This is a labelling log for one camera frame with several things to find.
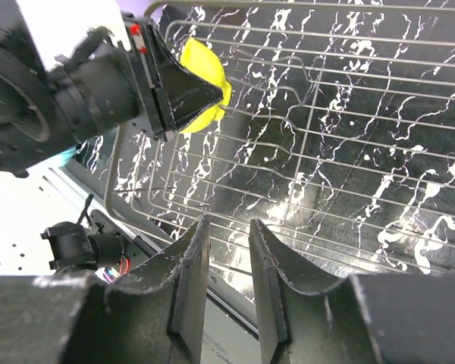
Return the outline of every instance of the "metal wire rack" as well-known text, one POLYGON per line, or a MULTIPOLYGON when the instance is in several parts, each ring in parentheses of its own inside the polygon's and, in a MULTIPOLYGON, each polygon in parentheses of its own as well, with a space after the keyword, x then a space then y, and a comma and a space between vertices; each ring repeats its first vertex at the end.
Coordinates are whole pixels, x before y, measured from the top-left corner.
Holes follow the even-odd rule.
POLYGON ((248 297, 251 218, 342 277, 455 271, 455 2, 382 2, 153 5, 184 15, 173 52, 206 43, 234 94, 202 133, 140 136, 127 186, 119 127, 107 205, 172 236, 208 212, 212 267, 248 297))

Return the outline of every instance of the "marble pattern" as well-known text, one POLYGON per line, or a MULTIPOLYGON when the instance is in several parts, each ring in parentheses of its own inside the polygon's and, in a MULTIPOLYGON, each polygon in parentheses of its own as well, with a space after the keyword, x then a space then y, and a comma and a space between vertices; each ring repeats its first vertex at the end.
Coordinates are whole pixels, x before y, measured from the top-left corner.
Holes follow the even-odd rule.
MULTIPOLYGON (((455 0, 412 2, 418 5, 455 8, 455 0)), ((455 187, 455 130, 438 127, 455 127, 455 67, 450 66, 455 65, 455 46, 404 42, 455 42, 455 17, 273 9, 262 3, 250 9, 167 7, 161 30, 176 19, 243 28, 175 26, 168 41, 178 51, 188 36, 207 39, 222 57, 227 75, 243 81, 233 81, 231 107, 255 116, 234 113, 210 127, 230 139, 193 134, 157 145, 132 128, 122 150, 117 189, 145 190, 135 196, 122 193, 127 201, 133 199, 137 209, 156 217, 172 237, 181 232, 179 226, 211 212, 214 266, 249 298, 250 277, 226 271, 223 265, 250 271, 249 252, 239 246, 247 244, 251 218, 261 218, 285 243, 341 277, 360 271, 455 270, 455 188, 449 187, 455 187), (289 33, 292 30, 352 38, 301 36, 289 33), (365 39, 368 36, 402 42, 365 39), (269 47, 240 49, 289 65, 240 61, 219 40, 269 47), (442 82, 452 84, 435 84, 442 82), (304 105, 315 108, 300 105, 292 89, 304 105), (449 100, 415 96, 420 93, 449 100)), ((101 180, 113 139, 110 133, 90 140, 79 157, 101 180)))

